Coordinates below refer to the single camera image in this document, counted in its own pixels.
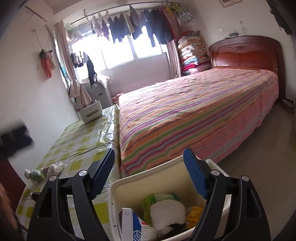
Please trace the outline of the cream plastic trash bin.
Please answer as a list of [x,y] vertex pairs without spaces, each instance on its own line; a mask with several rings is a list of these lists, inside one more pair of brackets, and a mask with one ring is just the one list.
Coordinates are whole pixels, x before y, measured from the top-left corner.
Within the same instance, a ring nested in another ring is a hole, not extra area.
[[205,199],[197,193],[183,161],[183,156],[139,174],[115,181],[109,192],[109,220],[113,240],[121,240],[121,210],[130,208],[141,219],[143,204],[149,201],[178,200],[190,213],[203,207]]

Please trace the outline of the white standing heater appliance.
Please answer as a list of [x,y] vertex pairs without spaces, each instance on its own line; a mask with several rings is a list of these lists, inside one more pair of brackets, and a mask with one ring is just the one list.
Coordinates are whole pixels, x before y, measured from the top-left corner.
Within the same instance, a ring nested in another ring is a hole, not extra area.
[[103,109],[113,105],[111,93],[108,88],[108,82],[105,84],[98,82],[95,87],[91,87],[89,82],[85,82],[83,86],[92,100],[96,100],[101,103]]

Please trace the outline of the golden foil snack bag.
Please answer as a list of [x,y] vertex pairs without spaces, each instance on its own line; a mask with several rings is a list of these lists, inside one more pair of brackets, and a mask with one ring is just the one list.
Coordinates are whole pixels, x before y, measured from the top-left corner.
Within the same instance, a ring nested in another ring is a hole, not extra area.
[[204,207],[203,206],[192,206],[188,209],[187,211],[187,216],[186,216],[186,226],[187,229],[190,230],[191,228],[194,228],[202,215]]

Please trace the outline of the white tissue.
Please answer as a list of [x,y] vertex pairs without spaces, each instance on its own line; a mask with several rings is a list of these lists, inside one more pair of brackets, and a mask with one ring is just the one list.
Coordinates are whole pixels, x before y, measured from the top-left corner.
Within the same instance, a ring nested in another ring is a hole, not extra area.
[[186,208],[176,200],[162,200],[150,208],[152,226],[156,230],[163,230],[170,225],[183,225],[186,222]]
[[47,178],[50,178],[53,175],[59,176],[63,171],[64,167],[65,167],[65,164],[63,162],[56,162],[52,164],[48,168]]

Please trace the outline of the white plastic pen basket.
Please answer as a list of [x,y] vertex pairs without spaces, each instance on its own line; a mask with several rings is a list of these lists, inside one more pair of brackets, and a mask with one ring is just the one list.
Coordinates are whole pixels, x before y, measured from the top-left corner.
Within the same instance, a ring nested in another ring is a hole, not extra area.
[[78,116],[84,123],[89,123],[102,116],[102,111],[101,103],[100,101],[97,101],[79,111]]

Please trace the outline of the green tissue pack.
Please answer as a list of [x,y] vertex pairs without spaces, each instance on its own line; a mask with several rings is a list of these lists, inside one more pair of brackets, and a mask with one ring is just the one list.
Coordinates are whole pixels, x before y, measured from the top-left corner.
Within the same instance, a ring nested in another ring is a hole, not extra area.
[[175,200],[180,201],[181,197],[180,195],[177,195],[175,193],[152,193],[145,197],[142,200],[142,210],[143,210],[143,220],[149,225],[152,226],[152,220],[151,220],[151,206],[155,203],[163,200]]

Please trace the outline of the hanging dark clothes row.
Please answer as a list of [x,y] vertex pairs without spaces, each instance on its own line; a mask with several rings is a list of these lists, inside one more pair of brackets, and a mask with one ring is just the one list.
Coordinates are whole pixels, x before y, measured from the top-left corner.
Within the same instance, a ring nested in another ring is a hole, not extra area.
[[114,42],[122,40],[126,36],[132,36],[136,40],[143,34],[142,28],[146,28],[151,46],[156,46],[156,41],[166,45],[180,38],[182,33],[181,24],[187,24],[194,20],[185,4],[171,3],[163,8],[144,9],[137,11],[129,6],[129,14],[121,13],[119,17],[109,17],[107,21],[99,23],[92,18],[91,28],[94,34],[112,39]]

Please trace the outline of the wall air conditioner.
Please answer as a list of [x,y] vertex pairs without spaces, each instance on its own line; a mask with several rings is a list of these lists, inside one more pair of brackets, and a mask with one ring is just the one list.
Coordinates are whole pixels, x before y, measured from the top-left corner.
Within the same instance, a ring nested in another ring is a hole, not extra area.
[[43,0],[28,0],[25,10],[31,16],[36,16],[42,22],[48,22],[54,15],[53,9]]

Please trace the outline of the pink curtain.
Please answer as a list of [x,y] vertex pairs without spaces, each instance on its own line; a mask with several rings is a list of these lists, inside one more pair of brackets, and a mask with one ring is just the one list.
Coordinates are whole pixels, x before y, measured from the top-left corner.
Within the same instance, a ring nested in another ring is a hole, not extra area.
[[167,58],[170,67],[170,79],[179,78],[182,76],[179,53],[175,40],[168,42],[167,47]]
[[60,21],[54,25],[54,32],[56,36],[60,58],[67,75],[65,79],[68,81],[68,95],[71,101],[73,102],[76,111],[80,111],[92,104],[92,99],[90,95],[87,93],[84,86],[77,80],[76,73],[74,70],[74,64],[70,57],[70,51],[66,39],[66,31],[64,28],[63,21]]

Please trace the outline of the striped pink bed cover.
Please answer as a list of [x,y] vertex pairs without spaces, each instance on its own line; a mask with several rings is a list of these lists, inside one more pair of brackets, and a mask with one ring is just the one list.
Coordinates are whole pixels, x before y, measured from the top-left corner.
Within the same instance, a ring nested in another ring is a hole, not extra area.
[[220,162],[261,125],[279,96],[276,73],[213,68],[119,97],[123,177],[154,168],[191,148]]

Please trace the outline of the stack of folded quilts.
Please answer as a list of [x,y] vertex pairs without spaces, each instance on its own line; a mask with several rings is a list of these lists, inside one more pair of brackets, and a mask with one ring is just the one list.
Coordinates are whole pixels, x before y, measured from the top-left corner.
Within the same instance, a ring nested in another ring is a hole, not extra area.
[[184,32],[177,44],[183,76],[211,69],[211,62],[200,31]]

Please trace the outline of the orange cloth on wall hook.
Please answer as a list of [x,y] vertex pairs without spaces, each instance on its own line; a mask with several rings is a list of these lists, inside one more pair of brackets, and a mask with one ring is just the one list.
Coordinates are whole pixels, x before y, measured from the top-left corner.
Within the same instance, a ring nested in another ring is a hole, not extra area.
[[52,71],[56,69],[56,66],[52,60],[51,52],[52,51],[45,51],[44,49],[41,49],[39,53],[41,65],[43,67],[47,79],[50,79],[52,77]]

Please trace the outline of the white blue medicine box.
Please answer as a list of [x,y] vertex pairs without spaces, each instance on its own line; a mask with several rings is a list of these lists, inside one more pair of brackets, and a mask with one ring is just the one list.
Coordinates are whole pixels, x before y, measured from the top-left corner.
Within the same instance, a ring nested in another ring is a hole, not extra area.
[[159,232],[146,224],[131,208],[122,208],[118,216],[121,240],[148,241],[159,237]]

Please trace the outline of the brown bottle white cap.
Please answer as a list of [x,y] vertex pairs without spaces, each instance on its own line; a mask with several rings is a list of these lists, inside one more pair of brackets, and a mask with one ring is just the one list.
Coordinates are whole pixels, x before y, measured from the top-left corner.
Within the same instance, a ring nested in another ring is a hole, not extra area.
[[38,198],[40,196],[40,192],[31,192],[30,193],[30,198],[34,201],[34,202],[38,202]]

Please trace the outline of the plastic bag with green cup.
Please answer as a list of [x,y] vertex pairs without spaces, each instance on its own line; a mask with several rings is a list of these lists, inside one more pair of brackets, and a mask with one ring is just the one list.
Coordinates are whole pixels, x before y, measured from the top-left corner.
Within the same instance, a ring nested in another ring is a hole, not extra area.
[[25,170],[25,177],[27,180],[40,182],[47,176],[49,168],[42,168],[41,170]]

